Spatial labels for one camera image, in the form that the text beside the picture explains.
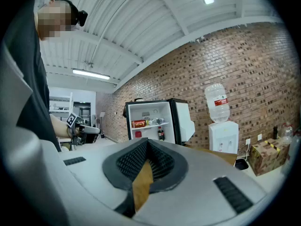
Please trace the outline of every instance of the brick wall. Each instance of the brick wall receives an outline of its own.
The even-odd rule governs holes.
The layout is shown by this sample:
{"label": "brick wall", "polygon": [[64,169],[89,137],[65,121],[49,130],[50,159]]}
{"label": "brick wall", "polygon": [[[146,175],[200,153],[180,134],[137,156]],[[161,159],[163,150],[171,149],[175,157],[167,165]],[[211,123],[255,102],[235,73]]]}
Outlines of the brick wall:
{"label": "brick wall", "polygon": [[96,112],[106,111],[105,134],[128,140],[125,102],[135,98],[187,100],[196,132],[188,144],[209,148],[212,123],[204,89],[222,83],[230,105],[230,119],[239,124],[239,154],[245,141],[272,136],[273,127],[300,122],[301,76],[298,56],[283,25],[242,25],[187,43],[160,58],[114,94],[96,94]]}

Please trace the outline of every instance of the cable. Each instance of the cable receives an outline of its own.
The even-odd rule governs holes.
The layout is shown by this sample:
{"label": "cable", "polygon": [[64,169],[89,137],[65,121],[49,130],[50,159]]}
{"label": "cable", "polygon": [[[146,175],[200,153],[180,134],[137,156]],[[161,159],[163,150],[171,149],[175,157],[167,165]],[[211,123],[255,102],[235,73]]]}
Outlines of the cable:
{"label": "cable", "polygon": [[246,159],[245,159],[245,161],[248,159],[248,151],[249,151],[250,144],[248,144],[248,149],[246,150]]}

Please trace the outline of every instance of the wooden board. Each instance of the wooden board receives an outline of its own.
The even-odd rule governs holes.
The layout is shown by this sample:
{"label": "wooden board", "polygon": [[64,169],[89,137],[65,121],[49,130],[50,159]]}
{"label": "wooden board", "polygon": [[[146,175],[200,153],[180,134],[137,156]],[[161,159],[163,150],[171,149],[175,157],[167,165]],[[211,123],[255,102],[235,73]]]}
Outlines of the wooden board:
{"label": "wooden board", "polygon": [[207,153],[217,155],[217,156],[223,158],[227,163],[231,164],[232,166],[234,165],[234,163],[236,161],[236,158],[237,158],[237,154],[215,152],[215,151],[210,151],[210,150],[204,149],[204,148],[194,148],[194,147],[191,147],[190,145],[187,145],[187,144],[185,144],[185,146],[189,147],[191,149],[198,150],[198,151],[203,151],[203,152],[207,152]]}

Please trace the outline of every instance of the white water dispenser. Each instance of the white water dispenser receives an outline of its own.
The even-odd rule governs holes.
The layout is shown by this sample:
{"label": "white water dispenser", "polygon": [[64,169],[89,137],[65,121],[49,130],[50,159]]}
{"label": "white water dispenser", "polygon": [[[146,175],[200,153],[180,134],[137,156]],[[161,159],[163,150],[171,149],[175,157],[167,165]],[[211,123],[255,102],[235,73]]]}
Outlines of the white water dispenser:
{"label": "white water dispenser", "polygon": [[205,89],[211,119],[209,144],[211,151],[234,153],[238,151],[238,124],[227,121],[230,108],[224,86],[213,84]]}

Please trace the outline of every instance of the black grille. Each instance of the black grille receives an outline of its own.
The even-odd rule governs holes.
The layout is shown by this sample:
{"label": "black grille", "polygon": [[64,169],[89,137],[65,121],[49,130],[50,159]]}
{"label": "black grille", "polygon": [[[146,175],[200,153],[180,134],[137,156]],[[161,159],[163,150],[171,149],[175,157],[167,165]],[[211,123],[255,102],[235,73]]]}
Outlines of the black grille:
{"label": "black grille", "polygon": [[166,176],[174,168],[174,159],[153,145],[148,147],[148,158],[154,182]]}
{"label": "black grille", "polygon": [[117,167],[123,175],[134,181],[146,161],[147,141],[117,159]]}
{"label": "black grille", "polygon": [[72,158],[72,159],[67,159],[67,160],[64,161],[64,163],[65,163],[66,166],[69,166],[69,165],[79,163],[79,162],[82,162],[82,161],[85,161],[85,160],[86,159],[81,156],[81,157],[76,157],[76,158]]}
{"label": "black grille", "polygon": [[242,213],[253,205],[227,177],[217,178],[214,180],[214,183],[236,213]]}

